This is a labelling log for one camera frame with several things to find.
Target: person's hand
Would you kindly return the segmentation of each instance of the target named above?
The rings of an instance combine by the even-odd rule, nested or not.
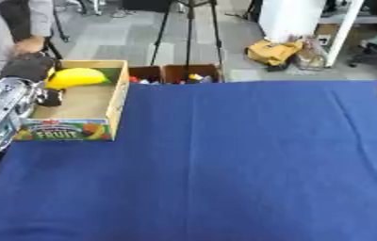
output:
[[[44,41],[45,37],[43,36],[32,36],[26,40],[21,40],[14,46],[14,55],[37,53],[42,50]]]

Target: banana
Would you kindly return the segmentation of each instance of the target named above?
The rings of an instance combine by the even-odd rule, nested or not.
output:
[[[89,68],[74,68],[55,73],[55,76],[46,82],[46,87],[61,90],[105,82],[109,82],[109,80],[100,71]]]
[[[98,128],[96,129],[96,132],[93,133],[88,139],[99,139],[105,132],[105,126],[99,125]]]

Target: blue tablecloth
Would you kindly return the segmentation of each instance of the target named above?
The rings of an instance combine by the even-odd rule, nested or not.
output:
[[[12,145],[4,240],[376,241],[377,83],[133,85],[114,142]]]

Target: cardboard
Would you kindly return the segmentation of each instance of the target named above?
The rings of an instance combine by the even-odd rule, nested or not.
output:
[[[162,69],[159,66],[139,66],[130,67],[130,76],[135,76],[138,79],[155,78],[160,83],[164,83]]]
[[[64,68],[93,68],[111,81],[68,88],[58,107],[37,106],[15,137],[17,140],[113,140],[129,88],[126,61],[62,62]]]
[[[163,67],[164,83],[175,84],[184,78],[185,65],[166,65]],[[219,83],[220,74],[213,64],[198,64],[188,66],[189,73],[197,73],[201,76],[211,76],[214,83]]]
[[[338,24],[319,24],[315,36],[321,46],[331,46],[334,43],[340,26]],[[357,46],[361,40],[367,40],[377,35],[377,27],[374,25],[355,25],[350,31],[345,45]]]

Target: gray carpet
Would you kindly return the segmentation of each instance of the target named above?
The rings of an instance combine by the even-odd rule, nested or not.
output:
[[[352,69],[342,55],[333,69],[301,72],[292,66],[285,72],[266,72],[264,66],[243,55],[245,47],[263,39],[258,24],[226,16],[242,13],[250,0],[218,0],[219,27],[223,42],[224,74],[227,81],[283,79],[377,79],[377,68],[360,65]],[[67,59],[125,59],[130,66],[150,64],[163,14],[138,11],[125,18],[111,18],[117,4],[108,2],[102,16],[81,16],[75,8],[59,13],[71,42],[64,43],[56,33],[54,43]],[[157,65],[184,64],[188,22],[186,14],[171,14]],[[192,63],[218,63],[210,7],[196,8],[192,43]]]

